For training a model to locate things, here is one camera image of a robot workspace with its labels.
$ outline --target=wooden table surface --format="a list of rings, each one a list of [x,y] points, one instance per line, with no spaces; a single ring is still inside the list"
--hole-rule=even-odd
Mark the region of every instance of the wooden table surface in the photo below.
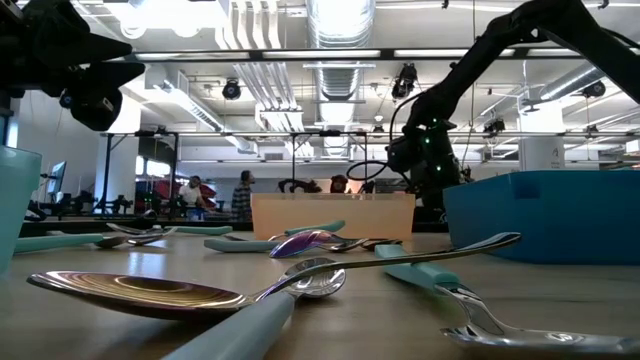
[[[250,233],[237,235],[250,237]],[[25,283],[49,270],[161,277],[252,293],[273,283],[293,259],[221,254],[203,237],[174,236],[147,247],[90,245],[14,257],[0,282],[0,359],[157,359],[209,326],[101,309]],[[449,246],[442,235],[415,235],[420,250]],[[373,254],[330,254],[336,260]],[[524,328],[640,338],[640,267],[543,266],[478,255],[440,262],[482,296],[501,321]],[[296,304],[266,356],[287,359],[468,359],[439,329],[460,325],[446,298],[401,283],[380,269],[353,269],[330,298]]]

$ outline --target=fluorescent light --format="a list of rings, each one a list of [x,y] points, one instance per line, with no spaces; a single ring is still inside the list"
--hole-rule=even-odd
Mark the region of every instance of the fluorescent light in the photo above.
[[[302,68],[303,69],[375,69],[376,64],[310,63],[310,64],[303,64]]]
[[[446,57],[463,56],[468,49],[424,49],[424,50],[396,50],[395,57]]]
[[[188,132],[188,133],[180,133],[182,137],[220,137],[222,133],[199,133],[199,132]]]
[[[497,12],[497,13],[508,13],[515,8],[506,7],[506,6],[486,6],[486,5],[458,5],[458,4],[449,4],[450,8],[453,9],[464,9],[464,10],[475,10],[475,11],[484,11],[484,12]]]
[[[440,9],[442,4],[438,3],[398,3],[398,4],[378,4],[378,10],[418,10],[418,9]]]
[[[220,59],[249,59],[248,52],[215,51],[215,52],[140,52],[134,53],[140,61],[169,61],[169,60],[220,60]]]
[[[549,49],[531,49],[527,55],[530,56],[566,56],[566,55],[578,55],[577,52],[564,49],[564,48],[549,48]]]
[[[378,58],[380,50],[294,50],[294,51],[265,51],[265,59],[283,58],[316,58],[318,60],[331,58]]]
[[[245,133],[237,132],[233,133],[234,136],[250,136],[250,137],[289,137],[291,134],[286,132],[257,132],[257,133]]]

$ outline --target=window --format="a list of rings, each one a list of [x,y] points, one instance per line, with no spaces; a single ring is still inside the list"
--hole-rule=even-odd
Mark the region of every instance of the window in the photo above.
[[[147,175],[165,176],[171,173],[171,166],[165,163],[147,160]]]
[[[136,157],[136,175],[144,174],[144,158],[142,156]]]

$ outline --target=teal handle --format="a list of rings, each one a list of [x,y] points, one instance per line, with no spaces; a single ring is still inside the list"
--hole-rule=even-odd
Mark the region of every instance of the teal handle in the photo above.
[[[65,246],[75,246],[82,244],[92,244],[102,241],[104,237],[101,234],[78,234],[78,235],[56,235],[41,236],[18,239],[14,254],[54,249]]]
[[[224,235],[233,231],[231,226],[199,227],[199,226],[175,226],[176,232],[198,235]]]
[[[299,232],[306,231],[306,230],[326,230],[326,231],[330,231],[330,232],[336,232],[336,231],[342,229],[345,226],[345,224],[346,224],[346,222],[344,220],[338,220],[338,221],[334,221],[334,222],[328,223],[328,224],[315,225],[315,226],[305,226],[305,227],[301,227],[301,228],[285,230],[284,234],[286,236],[291,236],[291,235],[295,235],[295,234],[297,234]]]
[[[402,245],[378,245],[376,246],[375,254],[376,257],[381,259],[410,255],[404,251]],[[436,292],[435,285],[437,284],[460,282],[458,275],[430,262],[387,265],[384,267],[384,271],[395,278],[434,292]]]
[[[220,252],[265,252],[271,251],[274,247],[280,245],[277,241],[232,241],[222,239],[207,239],[204,241],[206,248]]]
[[[165,356],[163,360],[260,360],[293,313],[294,298],[284,292],[242,309]]]

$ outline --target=blue plastic bin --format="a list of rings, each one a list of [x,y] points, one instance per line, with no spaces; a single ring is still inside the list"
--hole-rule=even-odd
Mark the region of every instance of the blue plastic bin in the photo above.
[[[38,189],[40,154],[0,146],[0,275],[9,267],[31,193]]]
[[[492,254],[541,264],[640,264],[640,171],[527,171],[446,189],[451,241],[504,231]]]

